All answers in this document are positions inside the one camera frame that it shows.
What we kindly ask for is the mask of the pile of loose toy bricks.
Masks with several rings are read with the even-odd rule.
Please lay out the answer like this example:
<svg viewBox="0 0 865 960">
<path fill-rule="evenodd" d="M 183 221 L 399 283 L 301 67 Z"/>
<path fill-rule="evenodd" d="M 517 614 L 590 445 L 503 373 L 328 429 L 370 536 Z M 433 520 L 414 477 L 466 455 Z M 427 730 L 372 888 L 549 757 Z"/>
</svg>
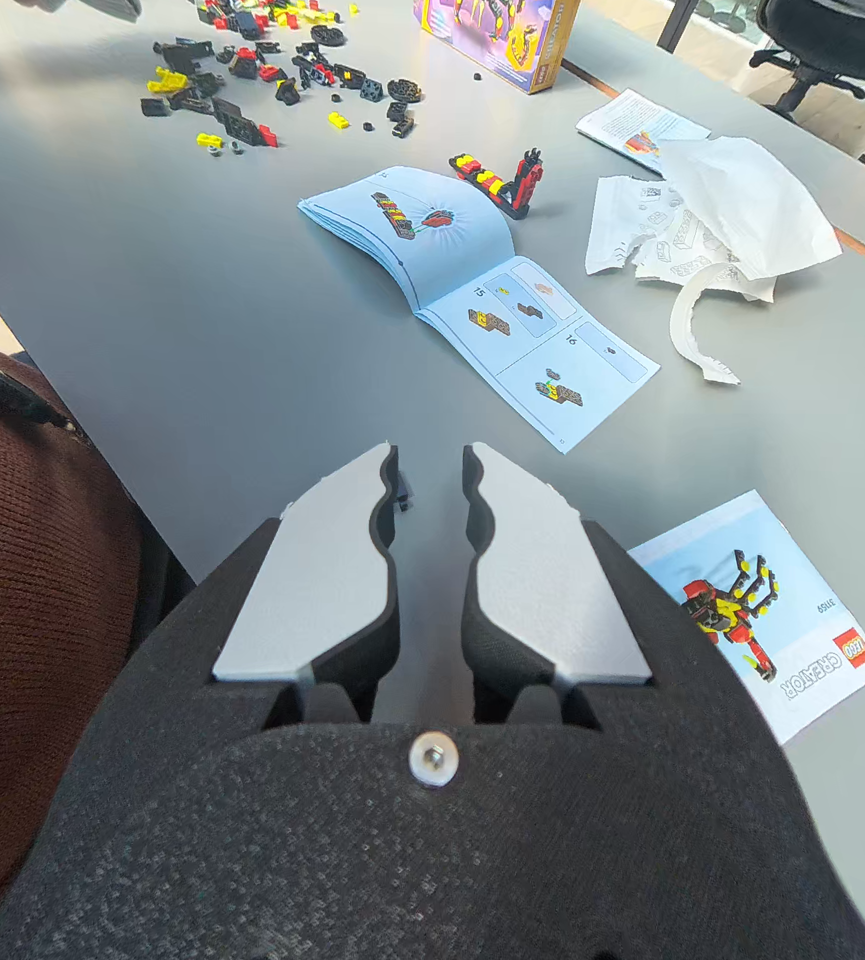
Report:
<svg viewBox="0 0 865 960">
<path fill-rule="evenodd" d="M 193 2 L 198 20 L 220 33 L 227 43 L 175 37 L 156 41 L 153 53 L 161 60 L 140 97 L 143 117 L 164 119 L 180 113 L 213 121 L 220 133 L 201 131 L 196 145 L 213 157 L 247 148 L 275 149 L 276 132 L 247 117 L 231 95 L 242 85 L 264 85 L 283 107 L 300 105 L 316 91 L 329 101 L 330 127 L 344 131 L 351 122 L 340 107 L 354 99 L 384 108 L 393 138 L 404 139 L 415 128 L 415 109 L 425 99 L 422 87 L 410 78 L 382 80 L 366 71 L 333 61 L 331 51 L 348 42 L 343 23 L 359 13 L 348 4 L 347 15 L 331 2 Z"/>
</svg>

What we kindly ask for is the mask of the person's brown knit sweater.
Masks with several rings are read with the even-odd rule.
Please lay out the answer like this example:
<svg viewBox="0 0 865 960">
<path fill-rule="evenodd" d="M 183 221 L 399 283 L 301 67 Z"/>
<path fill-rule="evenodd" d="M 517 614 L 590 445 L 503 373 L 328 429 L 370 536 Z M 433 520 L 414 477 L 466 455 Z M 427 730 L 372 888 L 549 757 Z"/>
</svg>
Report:
<svg viewBox="0 0 865 960">
<path fill-rule="evenodd" d="M 48 380 L 0 352 L 0 903 L 104 694 L 191 585 Z"/>
</svg>

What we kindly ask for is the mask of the dark table leg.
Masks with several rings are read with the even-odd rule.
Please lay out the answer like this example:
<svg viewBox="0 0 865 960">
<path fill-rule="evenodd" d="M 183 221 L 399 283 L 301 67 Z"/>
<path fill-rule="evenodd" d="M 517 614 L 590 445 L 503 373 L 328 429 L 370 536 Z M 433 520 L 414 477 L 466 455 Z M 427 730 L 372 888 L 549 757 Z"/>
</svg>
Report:
<svg viewBox="0 0 865 960">
<path fill-rule="evenodd" d="M 689 22 L 699 6 L 697 0 L 676 0 L 672 2 L 671 12 L 656 41 L 656 46 L 673 54 L 689 25 Z"/>
</svg>

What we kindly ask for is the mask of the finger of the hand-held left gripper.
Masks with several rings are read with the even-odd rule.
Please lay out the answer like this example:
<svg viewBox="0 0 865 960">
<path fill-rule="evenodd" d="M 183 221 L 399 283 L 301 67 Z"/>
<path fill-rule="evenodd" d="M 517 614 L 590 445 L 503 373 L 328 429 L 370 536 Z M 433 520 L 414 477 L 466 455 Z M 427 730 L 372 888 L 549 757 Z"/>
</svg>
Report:
<svg viewBox="0 0 865 960">
<path fill-rule="evenodd" d="M 70 4 L 126 23 L 137 22 L 143 13 L 141 1 L 16 1 L 16 5 L 20 7 L 38 10 L 48 15 L 54 15 Z"/>
</svg>

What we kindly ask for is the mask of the red black toy brick assembly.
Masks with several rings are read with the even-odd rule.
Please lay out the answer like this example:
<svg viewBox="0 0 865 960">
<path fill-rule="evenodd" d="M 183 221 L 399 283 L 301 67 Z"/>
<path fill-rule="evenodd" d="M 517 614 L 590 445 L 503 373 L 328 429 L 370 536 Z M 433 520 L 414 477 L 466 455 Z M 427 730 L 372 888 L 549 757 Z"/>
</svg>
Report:
<svg viewBox="0 0 865 960">
<path fill-rule="evenodd" d="M 511 179 L 502 179 L 469 153 L 451 157 L 449 164 L 461 181 L 473 186 L 504 215 L 517 222 L 528 216 L 535 187 L 544 172 L 541 151 L 538 148 L 527 150 L 523 154 L 516 174 Z"/>
</svg>

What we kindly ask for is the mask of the folded white leaflet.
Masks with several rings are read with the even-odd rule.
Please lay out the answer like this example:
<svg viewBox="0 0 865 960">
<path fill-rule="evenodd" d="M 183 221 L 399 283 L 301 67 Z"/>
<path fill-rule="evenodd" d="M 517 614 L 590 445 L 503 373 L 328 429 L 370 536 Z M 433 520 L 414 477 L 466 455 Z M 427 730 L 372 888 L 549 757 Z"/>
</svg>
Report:
<svg viewBox="0 0 865 960">
<path fill-rule="evenodd" d="M 667 141 L 701 141 L 711 130 L 627 89 L 582 116 L 575 130 L 584 138 L 663 176 Z"/>
</svg>

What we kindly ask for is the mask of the purple toy brick box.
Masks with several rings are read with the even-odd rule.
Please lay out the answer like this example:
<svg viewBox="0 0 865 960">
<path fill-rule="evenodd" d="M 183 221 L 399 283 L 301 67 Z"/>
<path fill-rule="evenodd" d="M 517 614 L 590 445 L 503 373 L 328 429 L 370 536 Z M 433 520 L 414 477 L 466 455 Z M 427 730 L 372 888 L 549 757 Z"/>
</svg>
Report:
<svg viewBox="0 0 865 960">
<path fill-rule="evenodd" d="M 581 1 L 414 1 L 432 37 L 526 94 L 555 83 Z"/>
</svg>

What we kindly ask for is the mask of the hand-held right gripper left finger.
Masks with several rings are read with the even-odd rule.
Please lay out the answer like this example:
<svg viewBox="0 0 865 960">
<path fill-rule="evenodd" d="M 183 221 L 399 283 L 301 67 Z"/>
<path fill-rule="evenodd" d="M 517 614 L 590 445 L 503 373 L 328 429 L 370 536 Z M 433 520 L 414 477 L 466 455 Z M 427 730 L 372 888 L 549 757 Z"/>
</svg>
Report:
<svg viewBox="0 0 865 960">
<path fill-rule="evenodd" d="M 398 480 L 398 448 L 384 441 L 285 508 L 212 678 L 374 687 L 391 671 Z"/>
</svg>

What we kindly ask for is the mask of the crumpled white paper bag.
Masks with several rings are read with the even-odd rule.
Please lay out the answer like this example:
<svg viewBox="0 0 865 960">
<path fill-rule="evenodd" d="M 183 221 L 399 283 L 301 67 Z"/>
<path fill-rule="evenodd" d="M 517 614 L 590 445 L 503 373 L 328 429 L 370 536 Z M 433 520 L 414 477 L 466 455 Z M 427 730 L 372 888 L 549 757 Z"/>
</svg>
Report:
<svg viewBox="0 0 865 960">
<path fill-rule="evenodd" d="M 770 304 L 779 277 L 842 253 L 809 191 L 751 139 L 666 139 L 660 162 L 681 203 L 644 252 L 638 277 L 684 285 L 718 266 L 709 289 Z"/>
</svg>

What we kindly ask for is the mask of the torn printed paper bag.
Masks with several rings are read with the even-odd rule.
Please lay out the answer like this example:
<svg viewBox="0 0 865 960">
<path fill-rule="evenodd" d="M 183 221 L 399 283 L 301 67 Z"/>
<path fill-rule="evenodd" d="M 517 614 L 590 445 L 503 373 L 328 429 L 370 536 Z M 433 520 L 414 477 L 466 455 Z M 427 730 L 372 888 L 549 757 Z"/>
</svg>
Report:
<svg viewBox="0 0 865 960">
<path fill-rule="evenodd" d="M 584 258 L 586 275 L 635 267 L 638 280 L 683 286 L 712 265 L 723 270 L 709 286 L 748 294 L 724 242 L 664 180 L 631 176 L 601 178 L 596 186 Z"/>
</svg>

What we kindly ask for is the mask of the open blue instruction booklet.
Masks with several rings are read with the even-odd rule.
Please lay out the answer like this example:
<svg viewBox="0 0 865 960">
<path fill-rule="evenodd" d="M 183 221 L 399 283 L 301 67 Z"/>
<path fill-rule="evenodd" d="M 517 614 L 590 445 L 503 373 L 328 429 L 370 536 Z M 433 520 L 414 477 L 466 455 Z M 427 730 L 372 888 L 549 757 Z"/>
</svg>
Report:
<svg viewBox="0 0 865 960">
<path fill-rule="evenodd" d="M 457 178 L 393 166 L 297 207 L 382 266 L 412 314 L 561 453 L 660 370 L 516 254 L 505 216 Z"/>
</svg>

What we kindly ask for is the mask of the closed blue instruction booklet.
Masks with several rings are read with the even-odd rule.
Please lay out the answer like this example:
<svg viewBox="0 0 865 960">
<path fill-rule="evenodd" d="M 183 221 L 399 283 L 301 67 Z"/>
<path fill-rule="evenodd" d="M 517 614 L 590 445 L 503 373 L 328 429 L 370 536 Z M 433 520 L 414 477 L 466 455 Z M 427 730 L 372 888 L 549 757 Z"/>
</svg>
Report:
<svg viewBox="0 0 865 960">
<path fill-rule="evenodd" d="M 629 556 L 724 656 L 781 745 L 865 687 L 865 631 L 758 491 Z"/>
</svg>

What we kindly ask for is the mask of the black office chair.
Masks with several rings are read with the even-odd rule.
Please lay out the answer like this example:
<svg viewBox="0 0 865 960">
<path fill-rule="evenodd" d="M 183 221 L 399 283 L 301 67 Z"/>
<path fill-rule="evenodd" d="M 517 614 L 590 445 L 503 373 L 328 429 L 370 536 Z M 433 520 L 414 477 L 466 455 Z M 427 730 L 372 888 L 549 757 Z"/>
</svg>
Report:
<svg viewBox="0 0 865 960">
<path fill-rule="evenodd" d="M 756 51 L 751 68 L 778 66 L 790 74 L 791 87 L 766 108 L 793 122 L 794 113 L 813 88 L 826 86 L 865 99 L 865 14 L 844 2 L 760 1 L 756 24 L 774 44 Z"/>
</svg>

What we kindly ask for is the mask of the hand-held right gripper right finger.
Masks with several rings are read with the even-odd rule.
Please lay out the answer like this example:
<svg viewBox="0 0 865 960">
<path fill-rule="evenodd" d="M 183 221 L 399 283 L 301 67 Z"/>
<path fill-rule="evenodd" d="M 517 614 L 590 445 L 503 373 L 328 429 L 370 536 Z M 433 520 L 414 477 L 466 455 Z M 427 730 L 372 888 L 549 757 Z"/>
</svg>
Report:
<svg viewBox="0 0 865 960">
<path fill-rule="evenodd" d="M 488 690 L 642 686 L 653 676 L 577 509 L 488 444 L 463 449 L 474 556 L 461 646 Z"/>
</svg>

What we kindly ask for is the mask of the curled white paper strip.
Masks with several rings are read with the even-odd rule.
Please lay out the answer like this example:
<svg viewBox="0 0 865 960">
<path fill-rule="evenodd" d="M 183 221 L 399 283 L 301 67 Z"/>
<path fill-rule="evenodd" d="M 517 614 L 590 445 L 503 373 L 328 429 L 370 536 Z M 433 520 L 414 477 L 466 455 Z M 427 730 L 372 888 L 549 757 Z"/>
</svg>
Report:
<svg viewBox="0 0 865 960">
<path fill-rule="evenodd" d="M 697 366 L 705 381 L 723 386 L 739 386 L 740 378 L 727 365 L 701 351 L 692 327 L 697 302 L 703 292 L 726 270 L 726 263 L 712 263 L 699 269 L 687 280 L 671 308 L 668 333 L 677 353 Z"/>
</svg>

